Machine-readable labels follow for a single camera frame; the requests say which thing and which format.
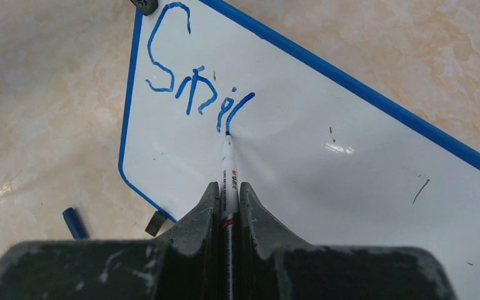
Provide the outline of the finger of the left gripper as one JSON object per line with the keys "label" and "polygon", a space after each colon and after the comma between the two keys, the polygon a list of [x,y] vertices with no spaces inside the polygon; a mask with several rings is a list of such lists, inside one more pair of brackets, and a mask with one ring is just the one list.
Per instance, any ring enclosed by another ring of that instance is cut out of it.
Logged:
{"label": "finger of the left gripper", "polygon": [[149,16],[159,6],[158,0],[131,0],[131,2],[143,16]]}

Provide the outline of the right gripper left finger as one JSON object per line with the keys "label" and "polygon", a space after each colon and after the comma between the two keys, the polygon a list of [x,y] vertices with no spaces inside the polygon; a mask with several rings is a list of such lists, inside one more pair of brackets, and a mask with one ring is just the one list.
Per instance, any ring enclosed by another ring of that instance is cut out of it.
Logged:
{"label": "right gripper left finger", "polygon": [[211,182],[199,202],[159,236],[158,299],[217,299],[219,287],[219,184]]}

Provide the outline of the dark blue marker cap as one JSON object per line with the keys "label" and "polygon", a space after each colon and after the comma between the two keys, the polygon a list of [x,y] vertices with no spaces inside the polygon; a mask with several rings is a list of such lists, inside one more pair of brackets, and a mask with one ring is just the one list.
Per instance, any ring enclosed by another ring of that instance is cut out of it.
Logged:
{"label": "dark blue marker cap", "polygon": [[73,239],[83,240],[89,238],[89,234],[76,209],[69,207],[62,212],[62,216]]}

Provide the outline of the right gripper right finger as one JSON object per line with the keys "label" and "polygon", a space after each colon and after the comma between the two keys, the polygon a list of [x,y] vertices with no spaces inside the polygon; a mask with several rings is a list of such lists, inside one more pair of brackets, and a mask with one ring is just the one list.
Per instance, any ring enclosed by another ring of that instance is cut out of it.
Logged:
{"label": "right gripper right finger", "polygon": [[239,205],[242,298],[291,299],[294,281],[285,255],[311,245],[271,214],[248,182],[241,183]]}

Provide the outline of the blue framed whiteboard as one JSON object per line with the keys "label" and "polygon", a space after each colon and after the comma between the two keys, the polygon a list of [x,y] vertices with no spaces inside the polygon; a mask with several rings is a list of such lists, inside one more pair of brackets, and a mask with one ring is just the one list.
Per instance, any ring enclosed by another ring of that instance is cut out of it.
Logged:
{"label": "blue framed whiteboard", "polygon": [[222,178],[313,244],[411,245],[480,299],[480,153],[224,1],[136,13],[119,172],[172,221]]}

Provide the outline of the white whiteboard marker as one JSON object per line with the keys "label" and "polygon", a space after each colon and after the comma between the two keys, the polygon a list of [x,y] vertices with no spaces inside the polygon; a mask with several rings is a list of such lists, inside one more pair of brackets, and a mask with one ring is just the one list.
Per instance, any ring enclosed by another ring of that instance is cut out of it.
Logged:
{"label": "white whiteboard marker", "polygon": [[222,184],[220,198],[220,222],[222,239],[223,298],[239,299],[239,192],[234,144],[229,132],[225,133],[222,149]]}

